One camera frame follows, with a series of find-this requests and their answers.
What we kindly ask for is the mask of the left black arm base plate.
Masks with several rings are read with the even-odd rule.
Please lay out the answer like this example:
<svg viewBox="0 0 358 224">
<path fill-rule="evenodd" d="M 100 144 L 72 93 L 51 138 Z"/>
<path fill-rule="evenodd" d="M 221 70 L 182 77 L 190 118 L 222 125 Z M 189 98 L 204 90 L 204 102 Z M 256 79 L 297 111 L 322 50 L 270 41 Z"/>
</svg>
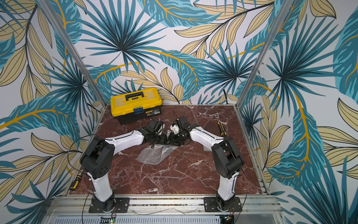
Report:
<svg viewBox="0 0 358 224">
<path fill-rule="evenodd" d="M 89 213 L 127 213 L 129 202 L 130 198 L 128 197 L 110 197 L 105 202 L 93 197 Z"/>
</svg>

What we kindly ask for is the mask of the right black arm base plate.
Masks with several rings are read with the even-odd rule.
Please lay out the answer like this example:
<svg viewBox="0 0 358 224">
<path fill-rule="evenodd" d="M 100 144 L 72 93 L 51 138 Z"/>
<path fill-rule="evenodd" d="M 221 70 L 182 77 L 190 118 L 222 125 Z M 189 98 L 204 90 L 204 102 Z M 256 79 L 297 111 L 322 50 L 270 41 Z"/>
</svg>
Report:
<svg viewBox="0 0 358 224">
<path fill-rule="evenodd" d="M 229 200 L 222 200 L 220 197 L 205 197 L 205 212 L 241 212 L 242 204 L 239 197 L 231 197 Z"/>
</svg>

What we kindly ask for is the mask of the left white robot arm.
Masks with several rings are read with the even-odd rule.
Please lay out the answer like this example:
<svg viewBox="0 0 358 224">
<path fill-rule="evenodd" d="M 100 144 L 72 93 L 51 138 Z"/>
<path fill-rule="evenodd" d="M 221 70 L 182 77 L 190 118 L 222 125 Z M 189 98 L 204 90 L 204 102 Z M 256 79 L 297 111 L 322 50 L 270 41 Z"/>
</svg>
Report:
<svg viewBox="0 0 358 224">
<path fill-rule="evenodd" d="M 116 208 L 115 196 L 108 177 L 114 155 L 133 146 L 165 142 L 167 136 L 162 134 L 164 127 L 162 121 L 151 120 L 146 127 L 116 137 L 102 138 L 99 135 L 93 137 L 82 154 L 80 164 L 92 181 L 94 187 L 92 204 L 97 206 L 100 212 L 109 213 Z"/>
</svg>

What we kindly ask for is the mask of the clear bubble wrap sheet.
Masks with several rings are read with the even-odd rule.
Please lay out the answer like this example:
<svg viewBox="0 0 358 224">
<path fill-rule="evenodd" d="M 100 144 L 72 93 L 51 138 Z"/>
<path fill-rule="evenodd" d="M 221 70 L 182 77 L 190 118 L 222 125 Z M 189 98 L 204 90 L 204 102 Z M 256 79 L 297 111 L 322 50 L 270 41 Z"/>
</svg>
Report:
<svg viewBox="0 0 358 224">
<path fill-rule="evenodd" d="M 178 146 L 170 145 L 148 146 L 141 151 L 136 160 L 143 164 L 159 165 L 177 148 Z"/>
</svg>

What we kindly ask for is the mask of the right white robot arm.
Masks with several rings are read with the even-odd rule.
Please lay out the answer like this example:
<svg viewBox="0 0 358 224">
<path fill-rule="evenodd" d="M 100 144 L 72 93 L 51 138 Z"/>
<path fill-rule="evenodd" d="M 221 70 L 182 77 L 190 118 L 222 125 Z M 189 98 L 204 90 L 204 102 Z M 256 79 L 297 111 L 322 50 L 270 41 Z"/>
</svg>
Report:
<svg viewBox="0 0 358 224">
<path fill-rule="evenodd" d="M 244 165 L 241 152 L 231 137 L 219 137 L 198 125 L 180 128 L 170 126 L 168 141 L 171 145 L 182 146 L 190 140 L 201 144 L 213 155 L 216 170 L 220 175 L 220 183 L 216 192 L 216 207 L 220 211 L 232 208 L 235 200 L 235 185 Z"/>
</svg>

